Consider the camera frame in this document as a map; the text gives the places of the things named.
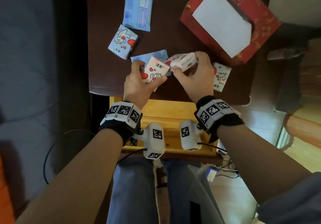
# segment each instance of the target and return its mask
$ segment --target leg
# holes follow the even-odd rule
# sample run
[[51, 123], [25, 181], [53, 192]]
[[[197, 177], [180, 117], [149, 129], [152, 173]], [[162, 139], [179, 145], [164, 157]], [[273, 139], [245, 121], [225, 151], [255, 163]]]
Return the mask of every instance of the leg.
[[224, 223], [203, 164], [182, 160], [162, 163], [167, 174], [171, 223]]
[[107, 218], [112, 223], [158, 223], [152, 161], [129, 158], [117, 165]]

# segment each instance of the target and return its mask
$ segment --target white bottle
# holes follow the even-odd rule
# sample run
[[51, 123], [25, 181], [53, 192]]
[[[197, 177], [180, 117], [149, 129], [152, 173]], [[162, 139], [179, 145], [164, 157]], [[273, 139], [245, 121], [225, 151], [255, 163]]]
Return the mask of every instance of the white bottle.
[[303, 47], [287, 47], [269, 52], [268, 60], [290, 59], [303, 55], [309, 48]]

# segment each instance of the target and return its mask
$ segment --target person's right forearm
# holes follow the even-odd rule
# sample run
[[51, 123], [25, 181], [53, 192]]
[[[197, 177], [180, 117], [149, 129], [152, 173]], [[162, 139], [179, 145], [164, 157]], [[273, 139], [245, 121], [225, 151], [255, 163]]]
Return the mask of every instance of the person's right forearm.
[[217, 135], [259, 204], [311, 175], [298, 162], [244, 125], [222, 125]]

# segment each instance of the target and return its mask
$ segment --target wristband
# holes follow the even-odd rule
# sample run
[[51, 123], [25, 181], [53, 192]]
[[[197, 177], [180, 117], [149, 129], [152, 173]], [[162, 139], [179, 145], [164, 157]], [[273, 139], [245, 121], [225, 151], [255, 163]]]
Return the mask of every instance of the wristband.
[[112, 129], [123, 139], [123, 146], [137, 133], [142, 118], [141, 110], [127, 101], [115, 102], [100, 123], [100, 130]]
[[221, 99], [215, 99], [214, 96], [201, 98], [197, 102], [196, 108], [194, 115], [200, 128], [212, 135], [211, 142], [218, 139], [217, 129], [220, 125], [236, 126], [244, 124], [231, 106]]

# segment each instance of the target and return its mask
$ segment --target barcode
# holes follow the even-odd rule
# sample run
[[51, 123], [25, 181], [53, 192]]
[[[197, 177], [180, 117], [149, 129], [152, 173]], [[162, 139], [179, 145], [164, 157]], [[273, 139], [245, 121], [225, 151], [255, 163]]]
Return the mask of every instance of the barcode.
[[129, 21], [129, 12], [125, 12], [125, 21]]

